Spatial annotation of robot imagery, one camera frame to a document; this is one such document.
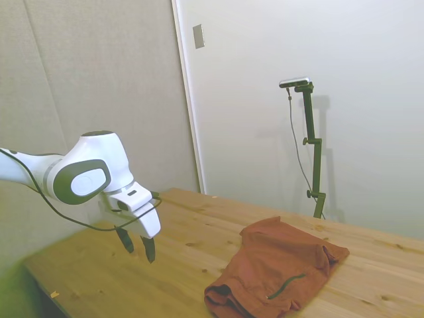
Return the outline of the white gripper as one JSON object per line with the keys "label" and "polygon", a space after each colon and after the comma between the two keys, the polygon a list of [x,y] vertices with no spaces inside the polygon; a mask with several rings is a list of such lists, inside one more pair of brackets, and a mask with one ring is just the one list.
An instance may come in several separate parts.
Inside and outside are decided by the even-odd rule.
{"label": "white gripper", "polygon": [[156,259],[156,247],[154,238],[161,229],[160,220],[155,206],[145,198],[108,198],[108,220],[117,227],[116,233],[126,251],[134,252],[133,242],[128,234],[132,231],[141,237],[145,255],[149,263]]}

